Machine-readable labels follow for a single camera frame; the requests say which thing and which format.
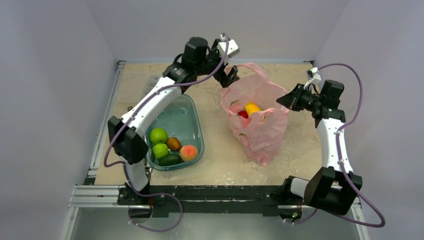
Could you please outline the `yellow fake mango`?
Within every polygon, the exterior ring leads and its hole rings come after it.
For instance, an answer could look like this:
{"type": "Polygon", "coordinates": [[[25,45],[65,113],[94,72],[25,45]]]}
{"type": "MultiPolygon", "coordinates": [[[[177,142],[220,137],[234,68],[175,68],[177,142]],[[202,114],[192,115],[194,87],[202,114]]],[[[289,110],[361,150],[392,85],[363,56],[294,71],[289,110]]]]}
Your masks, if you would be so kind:
{"type": "Polygon", "coordinates": [[[259,106],[257,106],[255,103],[253,103],[253,102],[249,102],[249,103],[247,103],[246,104],[246,106],[244,107],[244,110],[246,111],[246,113],[247,113],[247,115],[248,115],[248,120],[249,121],[251,121],[252,120],[252,117],[251,117],[251,115],[253,114],[253,113],[256,113],[256,112],[262,112],[263,110],[259,107],[259,106]]]}

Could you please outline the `red fake apple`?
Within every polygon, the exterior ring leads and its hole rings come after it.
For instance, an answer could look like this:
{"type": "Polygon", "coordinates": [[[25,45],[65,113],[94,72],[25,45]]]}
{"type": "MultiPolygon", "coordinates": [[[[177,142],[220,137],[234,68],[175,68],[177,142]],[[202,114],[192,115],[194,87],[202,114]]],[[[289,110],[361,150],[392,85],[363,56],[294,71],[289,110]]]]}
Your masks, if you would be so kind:
{"type": "Polygon", "coordinates": [[[248,119],[249,118],[249,115],[248,115],[248,113],[245,110],[239,111],[237,113],[237,115],[240,116],[240,117],[242,117],[242,118],[244,118],[244,119],[248,119]]]}

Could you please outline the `pink plastic bag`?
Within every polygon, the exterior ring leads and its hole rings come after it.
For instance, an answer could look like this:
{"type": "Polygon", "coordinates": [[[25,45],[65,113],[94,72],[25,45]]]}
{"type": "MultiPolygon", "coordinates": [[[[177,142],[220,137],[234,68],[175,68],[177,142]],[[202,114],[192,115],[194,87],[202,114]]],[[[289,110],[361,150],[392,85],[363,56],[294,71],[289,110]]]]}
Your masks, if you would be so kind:
{"type": "Polygon", "coordinates": [[[247,156],[256,164],[267,166],[276,157],[285,139],[289,109],[278,104],[276,99],[288,91],[272,82],[256,63],[239,64],[237,67],[253,73],[223,88],[220,104],[226,112],[232,134],[242,144],[247,156]],[[247,103],[254,103],[262,109],[251,115],[252,120],[237,115],[245,110],[247,103]]]}

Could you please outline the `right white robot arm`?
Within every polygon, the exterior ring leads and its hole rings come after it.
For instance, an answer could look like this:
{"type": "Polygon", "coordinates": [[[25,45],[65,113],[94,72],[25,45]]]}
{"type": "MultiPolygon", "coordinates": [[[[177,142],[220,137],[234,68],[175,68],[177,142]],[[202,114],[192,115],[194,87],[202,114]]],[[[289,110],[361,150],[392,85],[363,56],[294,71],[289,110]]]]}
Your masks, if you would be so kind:
{"type": "Polygon", "coordinates": [[[294,176],[286,178],[280,191],[284,202],[292,204],[302,198],[310,207],[344,216],[357,197],[348,181],[360,189],[362,177],[354,174],[347,158],[342,158],[346,145],[340,128],[346,122],[346,116],[338,106],[344,89],[340,82],[325,80],[320,92],[313,93],[299,83],[290,93],[276,100],[295,112],[310,111],[321,143],[321,168],[310,180],[294,176]]]}

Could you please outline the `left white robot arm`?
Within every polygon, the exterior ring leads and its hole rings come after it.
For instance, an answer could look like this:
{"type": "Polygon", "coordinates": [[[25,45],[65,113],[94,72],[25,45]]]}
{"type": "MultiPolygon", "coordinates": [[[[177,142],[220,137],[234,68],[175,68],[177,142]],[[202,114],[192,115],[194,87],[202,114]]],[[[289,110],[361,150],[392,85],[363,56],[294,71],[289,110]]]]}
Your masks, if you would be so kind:
{"type": "Polygon", "coordinates": [[[175,57],[153,89],[121,117],[107,121],[109,146],[103,159],[105,167],[122,164],[126,182],[132,187],[129,197],[138,205],[146,203],[149,179],[145,171],[149,147],[144,140],[155,118],[190,86],[214,77],[223,88],[237,81],[238,68],[225,72],[229,59],[240,52],[236,41],[224,33],[212,46],[202,37],[191,37],[183,53],[175,57]]]}

